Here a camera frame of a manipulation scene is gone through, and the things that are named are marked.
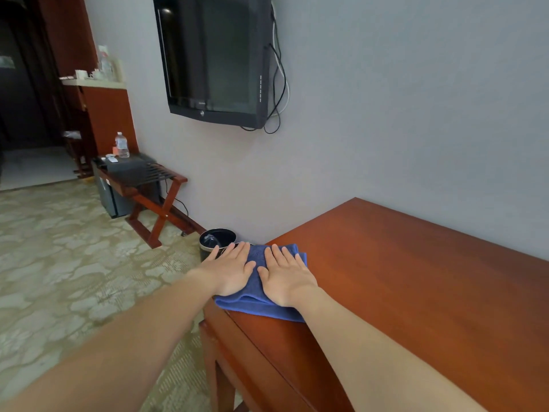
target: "white countertop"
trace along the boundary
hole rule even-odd
[[[61,80],[63,85],[78,86],[78,87],[94,87],[94,88],[112,88],[112,89],[126,89],[124,82],[111,82],[100,80]]]

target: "blue cloth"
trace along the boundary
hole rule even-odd
[[[281,320],[305,322],[301,314],[294,308],[284,308],[278,306],[271,301],[263,292],[263,284],[257,268],[260,266],[267,267],[265,262],[266,245],[253,245],[248,255],[248,261],[256,262],[254,271],[252,272],[248,283],[243,290],[230,296],[216,296],[215,303],[222,309],[229,311],[245,312],[252,315],[268,316]],[[296,244],[287,245],[286,248],[295,256],[298,253]],[[303,262],[307,264],[307,255],[299,253]]]

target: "white wall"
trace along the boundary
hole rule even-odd
[[[549,0],[274,1],[269,136],[170,114],[152,0],[86,0],[192,218],[266,242],[358,196],[549,259]]]

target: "forearm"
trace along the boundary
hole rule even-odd
[[[484,410],[427,363],[320,288],[302,291],[296,308],[326,354],[355,410]]]
[[[136,411],[213,295],[195,272],[104,326],[7,405],[9,411]]]

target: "doorway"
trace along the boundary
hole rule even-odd
[[[58,85],[39,18],[23,0],[0,0],[0,190],[75,178]]]

